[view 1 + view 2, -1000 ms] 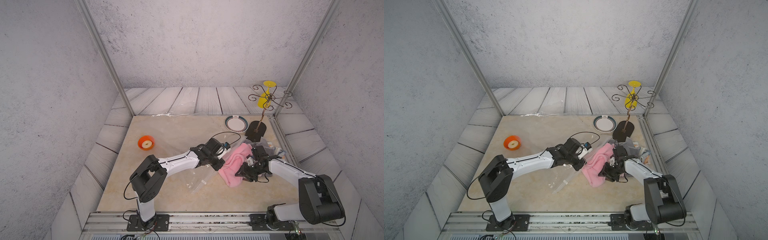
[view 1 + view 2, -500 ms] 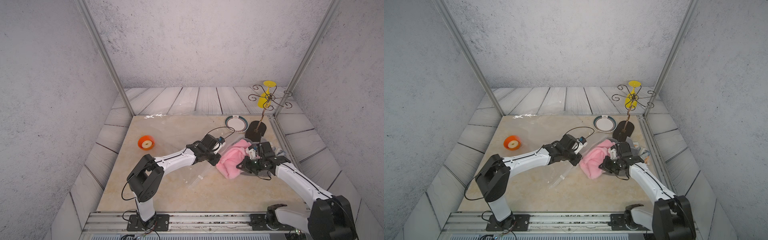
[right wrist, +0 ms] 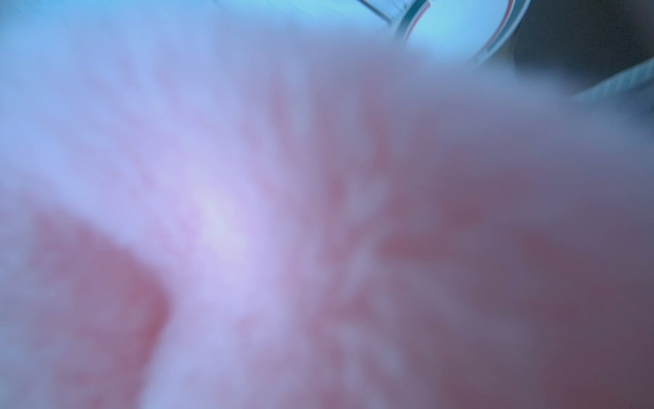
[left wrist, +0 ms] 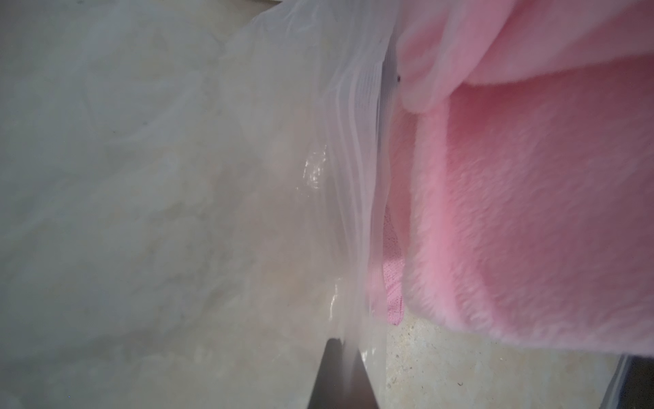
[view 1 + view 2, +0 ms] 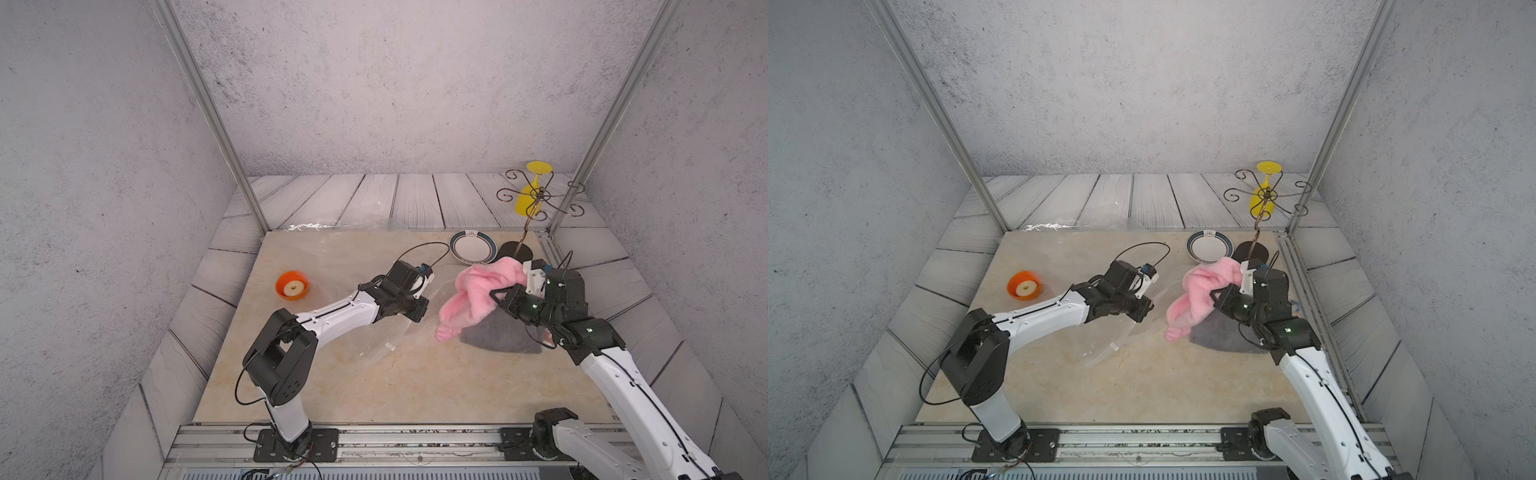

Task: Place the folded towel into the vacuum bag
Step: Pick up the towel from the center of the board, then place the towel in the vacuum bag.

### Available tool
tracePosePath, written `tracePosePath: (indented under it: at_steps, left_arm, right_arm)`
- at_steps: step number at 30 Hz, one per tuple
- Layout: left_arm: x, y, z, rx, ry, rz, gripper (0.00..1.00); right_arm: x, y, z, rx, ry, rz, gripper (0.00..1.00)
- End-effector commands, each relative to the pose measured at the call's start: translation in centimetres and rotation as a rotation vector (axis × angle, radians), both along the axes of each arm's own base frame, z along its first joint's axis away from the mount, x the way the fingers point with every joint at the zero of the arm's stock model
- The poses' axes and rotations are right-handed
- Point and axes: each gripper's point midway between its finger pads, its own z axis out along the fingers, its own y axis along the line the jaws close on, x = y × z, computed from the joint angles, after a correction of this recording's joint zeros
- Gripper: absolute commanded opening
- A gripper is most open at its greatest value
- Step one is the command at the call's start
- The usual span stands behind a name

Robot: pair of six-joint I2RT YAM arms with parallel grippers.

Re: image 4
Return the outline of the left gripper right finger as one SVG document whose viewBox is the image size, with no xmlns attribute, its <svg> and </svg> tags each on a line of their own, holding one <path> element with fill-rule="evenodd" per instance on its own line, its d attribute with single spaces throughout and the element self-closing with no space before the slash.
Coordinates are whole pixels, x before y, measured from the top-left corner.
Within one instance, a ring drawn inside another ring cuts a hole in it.
<svg viewBox="0 0 654 409">
<path fill-rule="evenodd" d="M 622 355 L 600 409 L 654 409 L 653 359 Z"/>
</svg>

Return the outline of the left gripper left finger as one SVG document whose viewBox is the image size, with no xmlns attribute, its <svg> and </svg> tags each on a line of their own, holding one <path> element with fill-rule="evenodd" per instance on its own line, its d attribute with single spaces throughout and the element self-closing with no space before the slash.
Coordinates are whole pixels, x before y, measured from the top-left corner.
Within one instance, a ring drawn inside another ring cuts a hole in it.
<svg viewBox="0 0 654 409">
<path fill-rule="evenodd" d="M 362 354 L 338 338 L 325 344 L 307 409 L 379 409 Z"/>
</svg>

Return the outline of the pink fluffy towel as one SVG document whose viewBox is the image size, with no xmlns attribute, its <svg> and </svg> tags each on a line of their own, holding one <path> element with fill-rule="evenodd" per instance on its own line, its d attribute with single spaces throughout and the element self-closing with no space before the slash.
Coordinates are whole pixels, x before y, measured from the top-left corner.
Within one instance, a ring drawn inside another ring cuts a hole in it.
<svg viewBox="0 0 654 409">
<path fill-rule="evenodd" d="M 653 353 L 653 4 L 404 1 L 388 317 Z"/>
</svg>

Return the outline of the clear plastic vacuum bag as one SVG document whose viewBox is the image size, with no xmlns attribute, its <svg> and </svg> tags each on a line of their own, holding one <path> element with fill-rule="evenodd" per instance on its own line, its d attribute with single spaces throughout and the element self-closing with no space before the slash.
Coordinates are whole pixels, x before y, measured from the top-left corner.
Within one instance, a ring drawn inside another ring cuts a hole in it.
<svg viewBox="0 0 654 409">
<path fill-rule="evenodd" d="M 398 11 L 4 1 L 2 407 L 382 407 Z"/>
</svg>

